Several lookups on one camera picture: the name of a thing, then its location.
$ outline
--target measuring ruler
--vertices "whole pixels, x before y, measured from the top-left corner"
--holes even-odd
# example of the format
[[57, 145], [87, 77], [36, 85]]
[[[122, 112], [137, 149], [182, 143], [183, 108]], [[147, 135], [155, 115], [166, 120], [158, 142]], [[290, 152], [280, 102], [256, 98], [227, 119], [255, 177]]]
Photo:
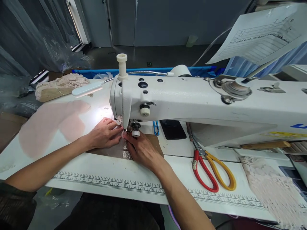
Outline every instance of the measuring ruler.
[[[123, 191], [146, 193], [149, 195], [166, 196], [161, 184], [145, 181], [126, 180], [121, 178], [103, 177], [76, 172], [59, 171], [52, 180], [98, 186], [102, 188], [119, 189]], [[244, 196], [227, 193], [212, 193], [206, 190], [188, 188], [188, 191], [198, 202], [223, 204], [258, 210], [267, 210], [254, 196]]]

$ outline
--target blue container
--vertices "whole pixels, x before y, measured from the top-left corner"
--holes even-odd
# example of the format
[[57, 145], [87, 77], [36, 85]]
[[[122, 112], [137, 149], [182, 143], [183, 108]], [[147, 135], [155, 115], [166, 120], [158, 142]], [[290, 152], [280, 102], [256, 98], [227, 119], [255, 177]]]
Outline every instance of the blue container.
[[[214, 70], [216, 69], [216, 66], [203, 66], [203, 67], [188, 67], [189, 71], [192, 74], [192, 77], [200, 76], [200, 77], [216, 77]], [[127, 69], [127, 72], [133, 72], [133, 71], [155, 71], [155, 72], [161, 72], [161, 73], [167, 73], [170, 72], [172, 68], [145, 68], [145, 69]], [[117, 75], [119, 73], [118, 69], [104, 69], [104, 70], [72, 70], [73, 73], [82, 74], [84, 77], [88, 79], [93, 79], [96, 74], [107, 74], [107, 72], [110, 72], [113, 76]], [[143, 76], [152, 76], [152, 74], [134, 74], [134, 75], [143, 75]]]

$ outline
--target wooden handle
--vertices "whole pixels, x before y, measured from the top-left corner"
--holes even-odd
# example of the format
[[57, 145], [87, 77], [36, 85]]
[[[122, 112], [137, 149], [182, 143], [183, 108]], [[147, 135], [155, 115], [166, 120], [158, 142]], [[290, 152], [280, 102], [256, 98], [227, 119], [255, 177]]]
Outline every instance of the wooden handle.
[[260, 144], [240, 145], [242, 149], [272, 149], [272, 148], [286, 148], [290, 147], [290, 143], [286, 141], [267, 142]]

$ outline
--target black phone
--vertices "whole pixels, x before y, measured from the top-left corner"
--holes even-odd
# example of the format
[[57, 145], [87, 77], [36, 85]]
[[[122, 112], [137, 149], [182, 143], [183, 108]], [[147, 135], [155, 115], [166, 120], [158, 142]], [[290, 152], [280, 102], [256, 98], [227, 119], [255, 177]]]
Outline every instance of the black phone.
[[179, 121], [176, 120], [160, 120], [165, 138], [169, 141], [186, 139], [185, 131]]

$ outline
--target dark sleeve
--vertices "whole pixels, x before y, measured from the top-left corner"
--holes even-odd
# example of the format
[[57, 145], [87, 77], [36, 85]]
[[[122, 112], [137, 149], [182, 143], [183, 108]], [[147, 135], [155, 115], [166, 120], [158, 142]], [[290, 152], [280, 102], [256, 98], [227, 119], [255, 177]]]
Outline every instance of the dark sleeve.
[[35, 194], [0, 183], [0, 229], [27, 230], [36, 208]]

